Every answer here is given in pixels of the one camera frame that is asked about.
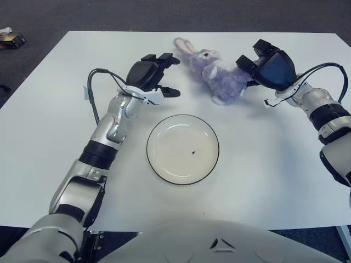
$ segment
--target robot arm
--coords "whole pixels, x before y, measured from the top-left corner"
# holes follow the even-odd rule
[[[255,62],[241,56],[237,65],[249,73],[257,84],[276,90],[275,100],[266,100],[268,106],[275,107],[282,101],[300,107],[319,133],[324,144],[320,158],[334,179],[346,186],[351,184],[351,115],[341,105],[348,79],[342,66],[337,66],[344,75],[343,92],[335,101],[325,89],[311,87],[305,80],[298,81],[295,67],[288,55],[270,43],[259,40],[254,46],[259,56]]]
[[[143,105],[159,105],[180,92],[158,85],[163,71],[179,60],[165,53],[148,55],[131,68],[123,92],[115,96],[98,122],[80,158],[75,160],[54,194],[49,214],[37,221],[0,262],[75,262],[83,228],[95,221],[107,174]]]

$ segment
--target white table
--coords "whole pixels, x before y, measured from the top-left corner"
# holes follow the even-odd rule
[[[260,38],[285,50],[297,72],[337,62],[351,77],[350,47],[322,33],[69,32],[0,110],[0,225],[30,227],[48,212],[51,197],[96,124],[84,100],[88,72],[108,68],[125,77],[146,54],[173,52],[172,40],[213,48],[226,61],[251,59]],[[342,75],[328,68],[309,83],[337,99]],[[266,228],[350,224],[349,188],[334,181],[319,160],[322,144],[302,110],[288,104],[265,109],[272,90],[250,88],[230,106],[215,105],[186,63],[165,71],[161,83],[182,92],[162,106],[145,107],[111,167],[106,195],[92,230],[145,231],[188,217],[243,222]],[[100,116],[116,86],[93,79]],[[343,104],[351,111],[351,91]],[[152,128],[175,114],[195,115],[217,133],[220,154],[213,172],[190,186],[171,185],[151,169],[146,141]]]

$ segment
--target silver robot arm segment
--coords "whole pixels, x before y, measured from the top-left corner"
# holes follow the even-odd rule
[[[318,131],[325,145],[320,158],[334,179],[341,184],[351,183],[351,115],[325,89],[316,89],[307,82],[293,85],[283,92],[276,91],[278,99],[300,107]]]
[[[54,194],[49,215],[37,221],[0,262],[77,260],[83,228],[98,215],[108,170],[142,104],[122,94],[111,100],[107,114]]]

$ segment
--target bunny head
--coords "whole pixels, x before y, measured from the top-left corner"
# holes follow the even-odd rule
[[[206,66],[220,59],[220,55],[216,50],[203,49],[199,52],[195,51],[194,46],[186,39],[176,38],[174,44],[189,60],[189,66],[198,79],[202,79],[202,71]]]

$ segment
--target gray carpet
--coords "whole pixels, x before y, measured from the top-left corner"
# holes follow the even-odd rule
[[[350,0],[1,0],[0,18],[0,28],[27,39],[18,50],[0,50],[0,84],[12,88],[0,89],[0,107],[71,30],[332,32],[351,45]],[[334,227],[278,233],[346,258]]]

